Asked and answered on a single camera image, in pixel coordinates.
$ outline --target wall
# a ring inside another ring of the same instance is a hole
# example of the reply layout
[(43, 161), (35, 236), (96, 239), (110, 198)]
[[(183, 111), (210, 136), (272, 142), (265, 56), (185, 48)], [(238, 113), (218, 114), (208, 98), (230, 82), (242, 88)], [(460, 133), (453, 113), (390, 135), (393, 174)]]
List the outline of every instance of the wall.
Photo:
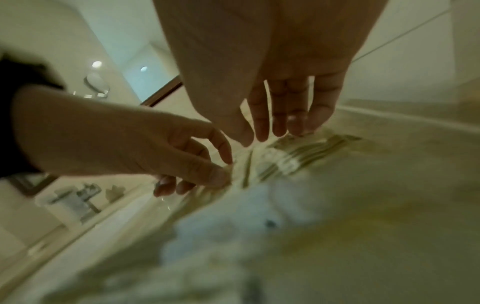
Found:
[[(1, 0), (0, 44), (45, 58), (64, 78), (69, 91), (76, 90), (79, 94), (91, 93), (83, 78), (92, 71), (92, 62), (101, 60), (104, 65), (99, 72), (111, 86), (110, 101), (140, 103), (84, 19), (65, 4), (52, 0)], [(95, 182), (102, 186), (103, 193), (97, 198), (100, 200), (97, 204), (105, 207), (102, 199), (106, 187), (116, 184), (132, 188), (144, 180), (98, 178)], [(67, 184), (81, 186), (84, 181), (91, 182), (87, 178), (62, 178), (46, 192), (52, 194), (53, 190)], [(57, 219), (37, 206), (34, 199), (24, 197), (9, 182), (0, 181), (0, 262), (2, 257), (33, 245), (61, 225), (61, 217)]]
[(122, 66), (122, 72), (140, 100), (148, 97), (179, 74), (173, 56), (151, 44)]

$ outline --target hand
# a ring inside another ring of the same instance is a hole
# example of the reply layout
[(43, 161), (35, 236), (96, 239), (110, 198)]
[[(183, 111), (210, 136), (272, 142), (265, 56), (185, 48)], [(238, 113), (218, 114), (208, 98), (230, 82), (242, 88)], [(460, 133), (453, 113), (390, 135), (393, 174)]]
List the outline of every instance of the hand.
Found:
[[(44, 172), (150, 174), (164, 183), (156, 195), (230, 182), (230, 174), (210, 161), (206, 146), (193, 139), (209, 139), (225, 163), (233, 162), (226, 137), (205, 121), (92, 101), (42, 86), (19, 90), (12, 118), (18, 144)], [(177, 177), (183, 179), (178, 187)]]
[[(334, 112), (345, 74), (387, 0), (157, 0), (195, 108), (244, 146), (311, 132)], [(309, 108), (309, 76), (315, 76)]]

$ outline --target framed picture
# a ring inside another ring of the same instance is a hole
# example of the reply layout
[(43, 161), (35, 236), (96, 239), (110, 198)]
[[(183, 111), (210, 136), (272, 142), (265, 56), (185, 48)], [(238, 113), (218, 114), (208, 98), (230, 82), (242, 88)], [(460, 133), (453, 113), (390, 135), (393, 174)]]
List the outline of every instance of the framed picture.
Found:
[(15, 186), (25, 196), (35, 196), (50, 184), (56, 181), (58, 177), (46, 173), (39, 174), (16, 174), (8, 178), (10, 183)]

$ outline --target mirror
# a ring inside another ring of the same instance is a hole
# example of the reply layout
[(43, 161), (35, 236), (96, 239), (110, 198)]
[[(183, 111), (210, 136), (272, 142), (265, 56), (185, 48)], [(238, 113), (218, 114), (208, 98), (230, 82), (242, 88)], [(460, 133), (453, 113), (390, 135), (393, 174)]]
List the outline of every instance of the mirror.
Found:
[(99, 93), (99, 97), (107, 97), (110, 92), (110, 85), (98, 73), (90, 73), (85, 79), (85, 84)]

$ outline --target fingernail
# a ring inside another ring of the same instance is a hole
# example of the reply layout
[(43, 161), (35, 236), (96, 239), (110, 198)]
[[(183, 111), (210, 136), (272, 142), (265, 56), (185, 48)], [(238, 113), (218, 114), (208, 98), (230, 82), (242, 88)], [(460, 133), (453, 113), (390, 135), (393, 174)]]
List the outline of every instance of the fingernail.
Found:
[(210, 185), (212, 187), (222, 187), (230, 182), (230, 173), (225, 169), (217, 168), (210, 175)]

